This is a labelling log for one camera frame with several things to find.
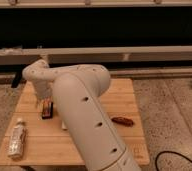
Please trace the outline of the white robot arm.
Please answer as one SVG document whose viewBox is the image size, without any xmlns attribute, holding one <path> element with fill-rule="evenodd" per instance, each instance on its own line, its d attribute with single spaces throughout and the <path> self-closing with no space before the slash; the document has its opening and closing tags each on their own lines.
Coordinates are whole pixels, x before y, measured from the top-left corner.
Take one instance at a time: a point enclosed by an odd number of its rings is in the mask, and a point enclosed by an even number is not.
<svg viewBox="0 0 192 171">
<path fill-rule="evenodd" d="M 141 171 L 102 107 L 109 71 L 102 65 L 51 68 L 40 59 L 23 70 L 39 99 L 50 97 L 88 171 Z"/>
</svg>

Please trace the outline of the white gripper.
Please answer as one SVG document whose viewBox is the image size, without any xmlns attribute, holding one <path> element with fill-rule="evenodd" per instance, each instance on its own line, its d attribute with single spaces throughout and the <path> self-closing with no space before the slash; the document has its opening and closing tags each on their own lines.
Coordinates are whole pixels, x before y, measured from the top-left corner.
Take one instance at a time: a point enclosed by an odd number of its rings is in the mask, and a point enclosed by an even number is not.
<svg viewBox="0 0 192 171">
<path fill-rule="evenodd" d="M 51 87 L 48 82 L 39 81 L 34 84 L 34 89 L 36 91 L 37 101 L 36 107 L 40 106 L 43 99 L 49 98 L 51 96 Z"/>
</svg>

